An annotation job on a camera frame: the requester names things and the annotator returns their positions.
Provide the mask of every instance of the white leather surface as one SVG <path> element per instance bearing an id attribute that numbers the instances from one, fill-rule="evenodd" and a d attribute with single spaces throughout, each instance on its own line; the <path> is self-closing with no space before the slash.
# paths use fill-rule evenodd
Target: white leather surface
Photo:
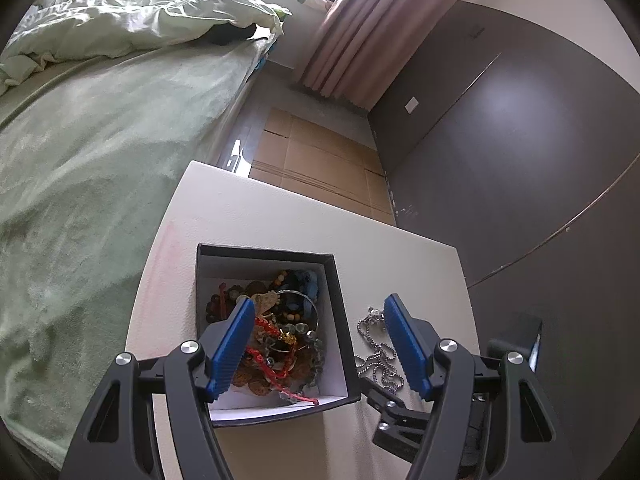
<path id="1" fill-rule="evenodd" d="M 131 316 L 127 350 L 169 353 L 195 337 L 198 243 L 333 254 L 356 353 L 356 323 L 396 292 L 414 317 L 478 353 L 456 250 L 295 193 L 192 162 L 164 215 Z M 413 409 L 425 404 L 406 386 Z M 181 478 L 163 396 L 154 402 L 166 480 Z M 373 446 L 378 413 L 364 402 L 296 420 L 216 430 L 235 480 L 404 479 L 409 464 Z"/>

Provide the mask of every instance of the dark brown wardrobe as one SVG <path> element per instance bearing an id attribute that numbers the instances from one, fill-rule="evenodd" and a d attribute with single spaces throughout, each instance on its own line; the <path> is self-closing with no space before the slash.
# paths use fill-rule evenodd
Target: dark brown wardrobe
<path id="1" fill-rule="evenodd" d="M 458 249 L 481 347 L 511 312 L 543 318 L 538 375 L 596 479 L 640 417 L 640 94 L 546 28 L 457 2 L 369 121 L 398 227 Z"/>

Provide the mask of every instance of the silver screw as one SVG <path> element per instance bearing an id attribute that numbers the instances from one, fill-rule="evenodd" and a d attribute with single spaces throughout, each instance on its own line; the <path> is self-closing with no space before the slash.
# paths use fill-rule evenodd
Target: silver screw
<path id="1" fill-rule="evenodd" d="M 116 356 L 116 364 L 120 366 L 128 365 L 131 362 L 131 354 L 128 352 L 123 352 L 122 354 L 118 354 Z"/>
<path id="2" fill-rule="evenodd" d="M 197 341 L 185 341 L 180 345 L 180 352 L 183 354 L 193 354 L 198 351 L 200 345 Z"/>
<path id="3" fill-rule="evenodd" d="M 513 363 L 515 365 L 521 365 L 522 362 L 524 361 L 524 358 L 522 357 L 522 355 L 517 352 L 509 352 L 507 354 L 507 359 L 510 363 Z"/>
<path id="4" fill-rule="evenodd" d="M 453 339 L 443 339 L 440 342 L 440 349 L 443 352 L 455 352 L 458 349 L 458 343 L 453 341 Z"/>

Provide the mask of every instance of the mattress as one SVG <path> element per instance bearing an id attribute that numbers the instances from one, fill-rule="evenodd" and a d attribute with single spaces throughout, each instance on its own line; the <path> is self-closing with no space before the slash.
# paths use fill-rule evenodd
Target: mattress
<path id="1" fill-rule="evenodd" d="M 0 97 L 0 415 L 53 465 L 124 348 L 175 187 L 217 159 L 273 41 L 63 62 Z"/>

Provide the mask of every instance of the silver necklace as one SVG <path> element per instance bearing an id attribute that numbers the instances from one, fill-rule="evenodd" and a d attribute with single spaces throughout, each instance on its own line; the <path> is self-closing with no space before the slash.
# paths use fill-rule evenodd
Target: silver necklace
<path id="1" fill-rule="evenodd" d="M 373 350 L 373 354 L 369 355 L 367 358 L 360 357 L 359 355 L 354 356 L 361 362 L 361 364 L 356 364 L 358 377 L 362 377 L 369 370 L 372 370 L 371 375 L 373 382 L 378 384 L 376 373 L 380 370 L 380 382 L 382 383 L 382 387 L 395 395 L 398 390 L 404 386 L 404 377 L 402 377 L 402 375 L 398 373 L 398 370 L 396 370 L 396 368 L 391 364 L 396 359 L 396 351 L 391 345 L 386 343 L 376 343 L 369 333 L 369 329 L 372 326 L 378 326 L 383 331 L 386 330 L 384 313 L 380 309 L 370 306 L 369 314 L 358 322 L 357 328 L 358 333 Z"/>

